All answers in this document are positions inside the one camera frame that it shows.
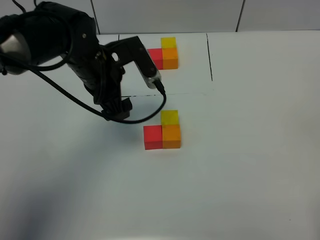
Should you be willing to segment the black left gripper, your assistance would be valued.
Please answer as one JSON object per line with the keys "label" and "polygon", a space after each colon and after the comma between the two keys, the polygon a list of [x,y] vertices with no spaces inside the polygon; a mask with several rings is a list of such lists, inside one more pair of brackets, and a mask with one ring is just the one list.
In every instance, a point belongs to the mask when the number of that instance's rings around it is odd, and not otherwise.
{"label": "black left gripper", "polygon": [[121,97],[124,70],[113,59],[111,47],[75,47],[67,65],[82,80],[93,102],[102,107],[107,121],[110,117],[122,121],[130,116],[132,102]]}

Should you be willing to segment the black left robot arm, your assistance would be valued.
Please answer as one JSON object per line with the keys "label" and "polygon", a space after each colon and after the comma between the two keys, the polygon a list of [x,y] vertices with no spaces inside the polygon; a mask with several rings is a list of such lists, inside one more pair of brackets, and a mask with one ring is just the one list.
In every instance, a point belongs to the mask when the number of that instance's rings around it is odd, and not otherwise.
{"label": "black left robot arm", "polygon": [[132,110],[122,98],[125,73],[114,60],[110,45],[101,45],[96,23],[87,13],[55,2],[43,1],[33,11],[6,15],[0,20],[0,71],[20,75],[31,71],[59,92],[71,95],[45,76],[69,66],[101,106],[99,116],[124,122]]}

